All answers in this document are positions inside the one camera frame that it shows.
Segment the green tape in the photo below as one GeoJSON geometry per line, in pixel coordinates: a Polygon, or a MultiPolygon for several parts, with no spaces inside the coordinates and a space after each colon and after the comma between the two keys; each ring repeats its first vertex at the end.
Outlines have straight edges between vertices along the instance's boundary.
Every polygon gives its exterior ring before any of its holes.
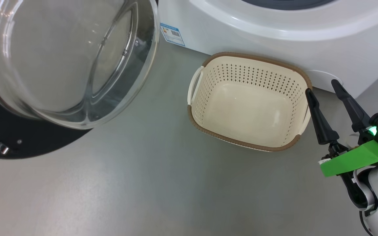
{"type": "Polygon", "coordinates": [[[378,143],[374,140],[321,164],[326,177],[358,170],[378,162],[378,143]]]}

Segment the gray floor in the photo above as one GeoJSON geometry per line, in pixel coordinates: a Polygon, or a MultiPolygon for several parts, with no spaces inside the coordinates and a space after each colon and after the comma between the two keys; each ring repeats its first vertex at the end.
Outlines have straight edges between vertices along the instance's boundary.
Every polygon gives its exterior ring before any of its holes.
{"type": "MultiPolygon", "coordinates": [[[[324,178],[310,122],[300,142],[266,153],[196,130],[186,93],[207,55],[160,43],[139,95],[109,123],[27,160],[0,160],[0,235],[366,235],[340,178],[324,178]]],[[[334,94],[316,90],[341,136],[334,94]]],[[[378,81],[359,99],[378,112],[378,81]]]]}

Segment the beige plastic basket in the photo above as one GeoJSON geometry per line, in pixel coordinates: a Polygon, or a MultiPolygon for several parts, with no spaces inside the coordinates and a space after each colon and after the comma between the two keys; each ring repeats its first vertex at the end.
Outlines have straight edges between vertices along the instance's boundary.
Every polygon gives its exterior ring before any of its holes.
{"type": "Polygon", "coordinates": [[[189,118],[199,130],[224,141],[282,151],[300,139],[309,122],[307,88],[312,88],[310,79],[298,67],[221,52],[192,78],[189,118]]]}

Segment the green light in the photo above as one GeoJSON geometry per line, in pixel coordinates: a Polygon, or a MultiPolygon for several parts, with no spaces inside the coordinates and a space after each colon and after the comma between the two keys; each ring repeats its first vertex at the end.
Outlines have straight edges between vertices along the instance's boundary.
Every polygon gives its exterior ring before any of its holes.
{"type": "Polygon", "coordinates": [[[371,127],[371,128],[368,129],[368,131],[370,131],[375,136],[375,134],[377,133],[377,128],[371,127]]]}

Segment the basket bottom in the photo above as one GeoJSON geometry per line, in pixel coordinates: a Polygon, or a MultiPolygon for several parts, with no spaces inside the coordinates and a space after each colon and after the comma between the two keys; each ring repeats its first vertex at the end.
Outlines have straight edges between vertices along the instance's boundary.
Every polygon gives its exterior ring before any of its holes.
{"type": "Polygon", "coordinates": [[[277,148],[290,142],[285,138],[291,110],[288,98],[277,91],[222,84],[211,94],[203,127],[239,141],[277,148]]]}

